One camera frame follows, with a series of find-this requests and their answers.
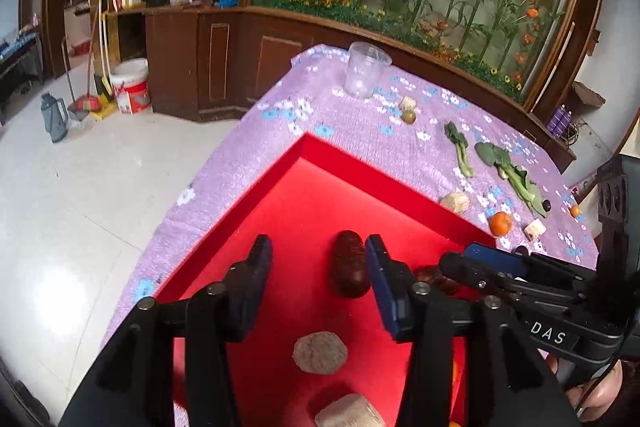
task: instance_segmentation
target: broom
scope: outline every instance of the broom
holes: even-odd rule
[[[92,24],[91,28],[91,42],[89,42],[89,61],[86,65],[86,94],[82,95],[80,98],[78,98],[78,100],[76,100],[78,108],[84,111],[97,111],[100,109],[100,100],[98,100],[98,97],[89,93],[91,87],[91,61],[93,58],[92,51],[94,49],[95,29],[98,22],[98,13],[99,10],[96,10],[94,15],[94,23]]]

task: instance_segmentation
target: human hand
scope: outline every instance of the human hand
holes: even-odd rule
[[[555,374],[558,370],[558,359],[553,355],[549,355],[546,357],[546,363],[549,368],[551,368],[553,374]],[[576,407],[580,403],[582,397],[589,391],[595,381],[596,379],[590,380],[584,384],[569,389],[565,393],[572,407]],[[609,409],[613,401],[618,396],[621,386],[622,363],[618,360],[611,372],[603,381],[600,382],[596,389],[591,392],[584,404],[582,404],[582,407],[585,410],[580,416],[580,420],[583,422],[597,420],[607,412],[607,409]]]

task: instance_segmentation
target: red tray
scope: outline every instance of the red tray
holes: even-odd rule
[[[348,393],[364,395],[387,425],[395,424],[410,345],[395,344],[383,329],[372,292],[360,299],[330,292],[330,248],[345,229],[363,239],[379,233],[391,256],[412,269],[437,264],[442,254],[462,252],[473,241],[495,246],[491,236],[413,189],[322,140],[302,136],[156,295],[160,302],[192,296],[245,259],[256,235],[269,235],[273,265],[255,328],[244,343],[228,344],[244,427],[312,426],[319,410]],[[315,331],[333,331],[349,350],[335,375],[304,373],[292,359],[296,340]],[[184,341],[176,341],[174,358],[175,399],[184,404]],[[460,339],[454,361],[455,401],[465,367]],[[460,401],[452,404],[457,421]]]

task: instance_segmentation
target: clear plastic cup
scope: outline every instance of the clear plastic cup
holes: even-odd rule
[[[344,90],[351,96],[370,98],[390,65],[391,57],[380,48],[366,42],[354,42],[349,46]]]

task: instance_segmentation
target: purple floral tablecloth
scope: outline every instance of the purple floral tablecloth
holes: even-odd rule
[[[348,96],[341,87],[348,52],[320,44],[292,60],[292,68],[242,118],[215,149],[193,182],[180,194],[142,254],[120,297],[105,341],[135,302],[152,295],[194,245],[242,194],[303,133],[321,137],[380,171],[439,201],[452,190],[470,198],[464,217],[483,230],[487,219],[503,210],[513,217],[511,232],[497,240],[503,250],[518,245],[558,259],[594,267],[597,249],[582,216],[546,152],[487,111],[430,82],[391,67],[369,100]],[[402,97],[417,100],[417,121],[400,120]],[[444,134],[453,121],[469,142],[474,178],[458,169],[455,148]],[[495,168],[473,150],[491,141],[510,151],[548,198],[552,210],[546,233],[529,242],[522,229],[533,221],[530,210]],[[177,409],[176,425],[186,423]]]

